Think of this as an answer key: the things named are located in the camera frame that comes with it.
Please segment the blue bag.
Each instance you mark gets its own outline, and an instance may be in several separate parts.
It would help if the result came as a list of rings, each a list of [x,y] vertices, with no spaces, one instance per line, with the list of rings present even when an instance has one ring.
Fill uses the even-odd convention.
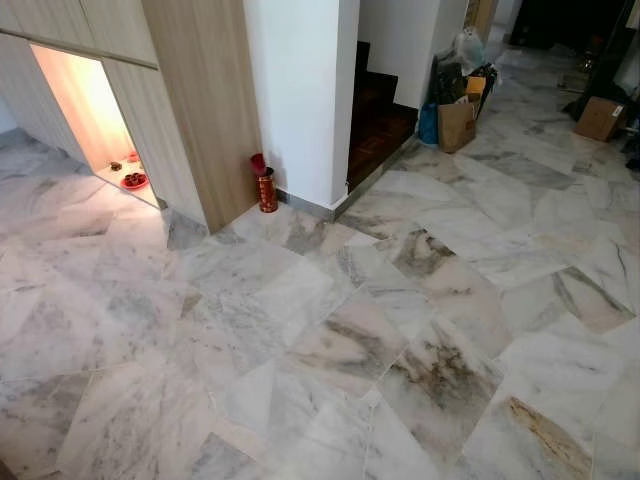
[[[419,109],[417,122],[417,138],[424,145],[438,145],[439,143],[438,105],[428,102]]]

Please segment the light wooden wall cabinet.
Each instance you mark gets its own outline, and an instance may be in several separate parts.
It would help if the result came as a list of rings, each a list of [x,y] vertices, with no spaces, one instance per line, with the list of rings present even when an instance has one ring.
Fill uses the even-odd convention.
[[[0,0],[0,99],[29,136],[212,232],[256,204],[243,0]]]

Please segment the cardboard box white label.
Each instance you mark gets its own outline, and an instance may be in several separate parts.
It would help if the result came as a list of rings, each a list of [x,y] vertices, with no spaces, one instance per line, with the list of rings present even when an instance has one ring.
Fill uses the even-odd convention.
[[[622,102],[591,97],[573,128],[573,133],[589,140],[608,143],[625,123],[627,108]]]

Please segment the red patterned metal canister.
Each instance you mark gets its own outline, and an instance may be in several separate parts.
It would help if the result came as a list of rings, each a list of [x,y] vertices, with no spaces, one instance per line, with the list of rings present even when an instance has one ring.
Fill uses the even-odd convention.
[[[274,170],[268,166],[261,175],[256,177],[257,191],[259,191],[259,210],[261,212],[275,212],[278,210],[273,174]]]

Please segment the black bag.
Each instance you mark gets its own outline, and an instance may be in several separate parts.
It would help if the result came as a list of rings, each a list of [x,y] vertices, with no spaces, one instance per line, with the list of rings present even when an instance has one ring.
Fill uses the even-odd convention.
[[[468,76],[460,61],[436,61],[431,70],[430,100],[435,105],[471,102],[467,84]]]

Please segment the dark wooden staircase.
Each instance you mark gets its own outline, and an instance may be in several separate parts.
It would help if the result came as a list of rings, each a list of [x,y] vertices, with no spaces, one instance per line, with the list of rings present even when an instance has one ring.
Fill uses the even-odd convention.
[[[346,183],[360,186],[415,132],[419,111],[394,102],[398,77],[369,69],[371,44],[356,44]]]

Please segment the brown paper bag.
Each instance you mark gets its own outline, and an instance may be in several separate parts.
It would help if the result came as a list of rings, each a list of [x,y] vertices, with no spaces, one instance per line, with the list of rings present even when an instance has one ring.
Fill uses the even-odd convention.
[[[456,154],[476,136],[476,104],[461,99],[453,104],[436,106],[439,150]]]

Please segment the black furniture stand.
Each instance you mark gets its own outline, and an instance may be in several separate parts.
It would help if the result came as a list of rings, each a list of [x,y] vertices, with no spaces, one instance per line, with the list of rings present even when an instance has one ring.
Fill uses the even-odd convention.
[[[571,20],[585,20],[584,26],[577,27],[579,33],[585,33],[586,40],[599,36],[602,45],[596,47],[593,69],[590,70],[585,90],[577,99],[564,105],[562,113],[572,120],[580,119],[582,111],[591,99],[620,102],[627,108],[634,108],[637,102],[625,87],[618,86],[614,78],[621,73],[628,52],[639,32],[630,24],[634,14],[636,0],[575,0],[580,6],[580,15],[575,13]]]

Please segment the white plastic bag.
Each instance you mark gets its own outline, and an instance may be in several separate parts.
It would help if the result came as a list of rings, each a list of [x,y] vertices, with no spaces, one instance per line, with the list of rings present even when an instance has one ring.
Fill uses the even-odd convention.
[[[477,68],[489,64],[488,55],[483,38],[474,27],[463,27],[454,37],[454,54],[458,58],[462,72],[470,76]]]

